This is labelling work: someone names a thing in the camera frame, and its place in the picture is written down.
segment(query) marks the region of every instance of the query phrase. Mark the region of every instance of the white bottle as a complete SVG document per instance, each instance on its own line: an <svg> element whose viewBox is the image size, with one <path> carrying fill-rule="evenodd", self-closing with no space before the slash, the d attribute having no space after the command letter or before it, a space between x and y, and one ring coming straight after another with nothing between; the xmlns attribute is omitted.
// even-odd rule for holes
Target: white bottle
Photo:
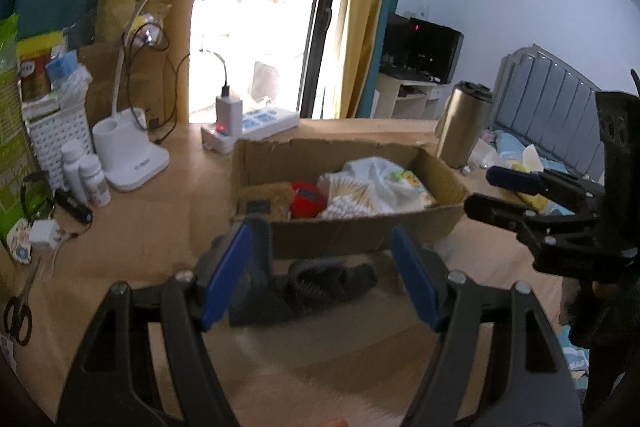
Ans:
<svg viewBox="0 0 640 427"><path fill-rule="evenodd" d="M111 201L111 193L98 156L87 154L81 158L79 171L89 200L96 206L108 204Z"/></svg>
<svg viewBox="0 0 640 427"><path fill-rule="evenodd" d="M76 200L80 203L86 203L89 197L84 190L79 172L80 160L84 156L84 147L79 140L73 139L60 147L60 153L62 154L62 171L65 175L66 188L71 189Z"/></svg>

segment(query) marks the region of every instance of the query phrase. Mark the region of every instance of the cable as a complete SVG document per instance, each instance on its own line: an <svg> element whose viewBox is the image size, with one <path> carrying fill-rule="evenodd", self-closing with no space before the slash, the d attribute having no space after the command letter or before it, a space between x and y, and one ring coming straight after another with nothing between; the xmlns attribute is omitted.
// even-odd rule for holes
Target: cable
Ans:
<svg viewBox="0 0 640 427"><path fill-rule="evenodd" d="M175 113L174 124L171 126L171 129L169 129L164 136L154 140L154 143L156 145L162 145L162 142L164 140L166 140L166 138L175 130L175 127L178 125L178 111L177 111L178 78L179 78L179 75L180 75L180 68L184 64L184 61L187 60L187 58L190 57L190 55L191 55L190 53L187 53L186 55L184 55L184 57L180 60L180 62L178 62L178 67L174 70L175 71L175 92L174 92L174 110L172 111L172 116Z"/></svg>
<svg viewBox="0 0 640 427"><path fill-rule="evenodd" d="M69 239L75 239L76 237L80 237L83 233L88 232L93 223L94 223L94 220L92 219L91 221L89 221L89 224L86 227L84 227L84 230L81 230L80 232L69 233Z"/></svg>
<svg viewBox="0 0 640 427"><path fill-rule="evenodd" d="M84 228L84 230L81 230L80 232L66 232L65 230L60 230L60 232L62 232L62 236L60 237L60 242L58 243L57 247L54 248L53 250L53 255L51 256L51 261L49 263L49 270L48 273L45 275L45 269L42 269L42 272L40 273L40 281L43 284L46 284L47 282L49 282L51 280L51 278L53 277L53 272L56 269L56 261L58 259L58 252L60 252L60 250L62 249L63 245L69 241L70 239L75 239L76 237L80 237L83 233L87 232L90 228L91 225L93 224L93 220L89 221L89 224Z"/></svg>
<svg viewBox="0 0 640 427"><path fill-rule="evenodd" d="M157 28L160 31L160 38L157 40L156 44L152 44L149 43L146 39L143 40L142 45L136 49L136 51L133 51L133 44L136 41L136 39L138 38L138 36L140 35L140 32L143 32L146 30L146 28L148 26L153 26L155 28ZM161 43L161 42L166 42L165 46L158 46L157 44ZM162 26L157 23L157 22L147 22L143 25L140 26L140 28L138 28L135 33L133 33L133 36L131 38L131 40L129 41L129 45L126 46L125 44L125 35L124 33L122 34L122 49L124 51L125 54L125 60L124 60L124 67L125 67L125 72L127 75L127 82L125 85L125 91L127 94L127 103L129 104L129 110L131 111L131 114L133 116L133 121L135 123L135 125L144 132L148 132L149 128L143 126L140 121L138 120L138 117L136 115L136 112L134 111L133 108L133 104L131 102L131 92L130 92L130 83L131 83L131 69L133 67L133 62L136 59L136 57L138 56L138 54L140 53L140 51L142 51L143 48L149 48L152 49L153 51L156 52L165 52L169 49L169 47L171 47L171 41L169 40L168 35L165 33L164 28L162 28ZM222 56L216 52L211 52L212 54L214 54L218 60L220 62L222 62L222 67L223 70L225 72L225 84L222 87L222 96L229 96L229 85L228 85L228 74L226 72L226 62L225 59L222 58ZM171 114L169 115L168 118L166 118L161 124L158 125L157 128L161 128L163 126L165 126L167 123L169 123L170 121L173 120L173 124L171 126L171 129L169 129L169 131L167 131L167 133L162 136L161 138L158 138L156 140L154 140L154 143L156 145L160 145L162 144L162 142L175 130L177 124L178 124L178 80L179 80L179 75L180 75L180 68L182 67L182 65L184 64L184 61L189 58L191 56L190 53L187 53L186 55L184 55L183 58L180 59L180 62L178 62L178 67L175 68L174 64L172 63L171 59L167 56L165 58L165 60L169 63L169 66L171 67L173 73L174 73L174 107L171 110Z"/></svg>
<svg viewBox="0 0 640 427"><path fill-rule="evenodd" d="M216 55L216 57L218 58L218 60L219 60L220 62L222 62L222 67L223 67L223 69L225 70L225 85L224 85L224 86L222 86L222 96L229 96L229 84L228 84L228 82L227 82L227 77L226 77L226 62L225 62L225 59L224 59L224 58L222 58L222 55L217 54L216 52L211 52L211 53L213 53L214 55Z"/></svg>
<svg viewBox="0 0 640 427"><path fill-rule="evenodd" d="M140 36L140 33L143 31L146 31L148 26L153 26L155 28L158 29L158 31L160 32L160 38L156 41L155 44L153 43L149 43L146 39L143 40L142 45L135 50L135 52L133 51L133 45L136 41L136 39ZM165 42L166 44L163 46L159 46L158 44L161 44ZM169 40L169 37L167 36L167 34L164 32L164 29L162 28L161 25L159 25L159 23L156 22L147 22L145 24L143 24L142 26L140 26L140 28L138 28L135 33L133 33L133 36L131 38L131 40L129 41L129 45L128 47L125 46L125 35L122 35L122 49L124 51L125 54L125 60L124 60L124 67L125 67L125 72L127 75L127 82L125 85L126 88L126 94L127 94L127 103L129 105L129 110L131 111L131 114L133 116L133 121L135 123L135 125L142 131L148 132L149 128L143 126L140 121L138 120L138 117L134 111L133 108L133 104L131 102L131 90L130 90L130 84L131 84L131 70L133 67L133 63L136 59L136 57L138 56L138 54L140 53L140 51L142 51L143 48L149 48L155 52L165 52L169 49L169 47L171 47L171 41ZM165 58L165 60L169 63L169 65L172 68L172 71L174 72L175 78L174 78L174 107L172 108L171 114L169 115L169 118L166 118L161 124L158 125L158 128L166 125L167 123L169 123L172 119L174 119L174 117L177 116L177 93L178 93L178 77L177 77L177 71L174 68L174 65L172 64L171 60L169 59L169 57Z"/></svg>
<svg viewBox="0 0 640 427"><path fill-rule="evenodd" d="M157 40L156 45L150 44L146 39L144 39L142 45L135 51L135 53L133 53L133 44L134 44L134 42L136 41L136 39L138 38L138 36L140 35L141 32L146 31L146 27L147 26L153 26L153 27L157 28L160 31L160 38ZM129 41L128 49L127 49L127 47L125 45L125 40L126 40L126 36L123 33L122 34L122 50L123 50L124 55L125 55L124 68L125 68L125 72L126 72L126 75L127 75L127 82L126 82L126 85L125 85L125 88L126 88L125 91L127 93L127 103L129 104L129 110L131 111L131 115L133 117L133 122L135 123L137 128L140 129L141 131L148 132L149 128L143 126L140 123L140 121L138 120L138 116L136 115L136 112L133 110L133 104L131 102L131 91L130 91L131 68L133 66L133 61L138 56L140 51L142 51L143 48L149 48L149 49L152 49L153 51L156 51L156 52L165 52L171 46L171 41L169 40L169 37L167 36L167 34L164 32L164 29L162 28L162 26L159 25L159 23L156 23L156 22L148 22L148 23L145 23L142 26L140 26L140 28L138 28L135 31L135 33L133 33L133 36L132 36L131 40ZM164 47L158 47L157 44L159 44L160 42L166 42L166 45ZM167 118L158 127L162 127L163 125L167 124L171 120L172 116Z"/></svg>

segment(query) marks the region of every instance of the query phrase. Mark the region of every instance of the gray headboard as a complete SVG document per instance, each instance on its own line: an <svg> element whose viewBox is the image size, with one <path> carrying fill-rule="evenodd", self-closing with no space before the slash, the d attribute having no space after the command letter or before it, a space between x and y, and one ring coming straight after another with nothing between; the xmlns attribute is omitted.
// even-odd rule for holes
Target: gray headboard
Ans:
<svg viewBox="0 0 640 427"><path fill-rule="evenodd" d="M537 45L506 57L496 83L491 121L542 156L599 180L604 172L597 86Z"/></svg>

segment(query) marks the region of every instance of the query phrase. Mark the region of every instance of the lamp base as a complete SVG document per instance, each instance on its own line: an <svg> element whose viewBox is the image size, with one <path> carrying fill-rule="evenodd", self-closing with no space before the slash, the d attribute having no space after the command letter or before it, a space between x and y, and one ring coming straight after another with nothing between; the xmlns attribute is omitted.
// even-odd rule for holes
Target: lamp base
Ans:
<svg viewBox="0 0 640 427"><path fill-rule="evenodd" d="M129 109L94 126L95 152L102 171L114 188L129 192L141 187L169 165L169 153L149 142L144 131L145 113L134 108L140 125Z"/></svg>
<svg viewBox="0 0 640 427"><path fill-rule="evenodd" d="M129 192L142 187L169 165L169 153L154 143L149 143L148 149L138 159L135 165L123 165L105 171L105 177L117 190Z"/></svg>

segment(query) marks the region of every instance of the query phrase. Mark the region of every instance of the red object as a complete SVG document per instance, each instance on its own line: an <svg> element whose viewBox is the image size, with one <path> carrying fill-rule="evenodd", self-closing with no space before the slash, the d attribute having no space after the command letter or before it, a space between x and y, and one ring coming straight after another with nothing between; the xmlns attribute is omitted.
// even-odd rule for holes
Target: red object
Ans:
<svg viewBox="0 0 640 427"><path fill-rule="evenodd" d="M326 208L326 201L318 188L304 182L292 183L291 187L296 192L290 207L292 217L316 217Z"/></svg>

